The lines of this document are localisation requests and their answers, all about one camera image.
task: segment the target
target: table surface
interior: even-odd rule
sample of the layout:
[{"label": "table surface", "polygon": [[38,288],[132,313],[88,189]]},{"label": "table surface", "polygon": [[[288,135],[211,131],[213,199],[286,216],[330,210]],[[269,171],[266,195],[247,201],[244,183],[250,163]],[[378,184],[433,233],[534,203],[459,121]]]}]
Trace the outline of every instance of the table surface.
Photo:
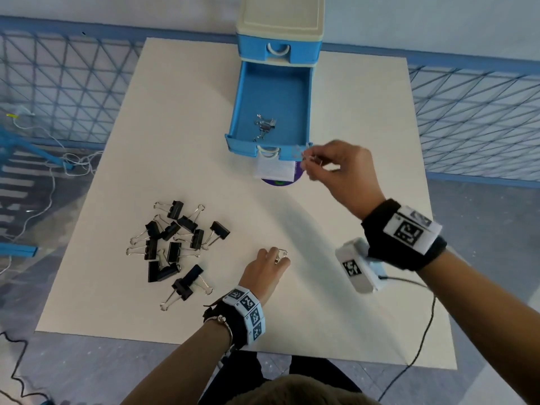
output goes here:
[{"label": "table surface", "polygon": [[[432,294],[406,283],[360,295],[334,256],[362,235],[360,221],[307,176],[287,187],[252,177],[254,159],[227,150],[240,59],[235,45],[148,39],[60,266],[39,331],[182,343],[203,304],[238,283],[261,247],[288,250],[291,266],[265,306],[267,331],[251,349],[403,364],[418,349]],[[431,216],[407,63],[321,52],[310,119],[315,143],[370,148],[388,197]],[[231,230],[194,264],[214,287],[159,309],[173,279],[147,283],[147,262],[126,256],[156,201],[204,204],[198,223]],[[418,279],[387,266],[390,275]],[[437,303],[418,365],[456,368],[447,312]]]}]

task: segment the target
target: plastic drawer unit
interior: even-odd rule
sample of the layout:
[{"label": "plastic drawer unit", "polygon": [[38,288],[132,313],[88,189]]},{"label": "plastic drawer unit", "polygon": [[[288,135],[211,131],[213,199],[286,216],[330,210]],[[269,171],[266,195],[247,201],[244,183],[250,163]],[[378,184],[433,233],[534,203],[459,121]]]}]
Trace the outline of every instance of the plastic drawer unit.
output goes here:
[{"label": "plastic drawer unit", "polygon": [[325,0],[242,0],[242,65],[231,152],[301,160],[309,142],[311,84],[322,43]]}]

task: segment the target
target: drawer handle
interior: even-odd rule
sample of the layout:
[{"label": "drawer handle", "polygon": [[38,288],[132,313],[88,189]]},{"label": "drawer handle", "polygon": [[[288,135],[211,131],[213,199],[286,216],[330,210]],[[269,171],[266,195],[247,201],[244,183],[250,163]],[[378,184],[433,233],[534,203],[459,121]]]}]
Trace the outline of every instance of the drawer handle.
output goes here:
[{"label": "drawer handle", "polygon": [[279,148],[276,148],[274,150],[268,150],[268,149],[262,148],[260,145],[257,145],[257,149],[259,149],[259,153],[262,156],[268,159],[274,159],[279,154]]},{"label": "drawer handle", "polygon": [[272,55],[277,55],[278,57],[282,57],[283,55],[287,55],[289,50],[291,49],[291,46],[290,45],[287,45],[285,47],[285,49],[283,51],[280,51],[280,52],[277,52],[277,51],[274,51],[274,49],[272,48],[272,46],[270,45],[270,43],[268,43],[266,45],[266,49],[268,50],[268,52]]}]

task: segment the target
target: black wrist strap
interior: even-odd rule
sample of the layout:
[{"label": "black wrist strap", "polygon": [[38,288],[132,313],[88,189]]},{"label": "black wrist strap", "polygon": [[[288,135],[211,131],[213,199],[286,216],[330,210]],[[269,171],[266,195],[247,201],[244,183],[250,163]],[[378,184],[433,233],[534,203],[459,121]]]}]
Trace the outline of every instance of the black wrist strap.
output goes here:
[{"label": "black wrist strap", "polygon": [[206,320],[210,317],[217,317],[218,315],[225,317],[229,328],[231,328],[233,346],[236,349],[244,347],[247,344],[247,329],[244,318],[242,318],[240,313],[233,306],[219,301],[214,308],[209,307],[206,309],[202,316]]},{"label": "black wrist strap", "polygon": [[438,236],[426,254],[422,255],[401,241],[386,234],[383,230],[401,204],[388,199],[378,205],[362,222],[369,243],[368,257],[382,260],[402,270],[416,272],[435,260],[447,246]]}]

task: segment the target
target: purple sticker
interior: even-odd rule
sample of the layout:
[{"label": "purple sticker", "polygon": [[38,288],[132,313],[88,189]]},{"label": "purple sticker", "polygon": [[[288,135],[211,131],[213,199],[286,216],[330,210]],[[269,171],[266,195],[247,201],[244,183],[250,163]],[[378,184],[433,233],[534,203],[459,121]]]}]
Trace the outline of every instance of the purple sticker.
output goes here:
[{"label": "purple sticker", "polygon": [[272,186],[289,186],[292,183],[296,182],[298,179],[300,179],[300,176],[302,176],[302,173],[303,173],[303,169],[300,167],[300,162],[296,162],[296,165],[294,166],[294,181],[293,182],[285,182],[283,180],[272,180],[272,179],[261,179],[261,180]]}]

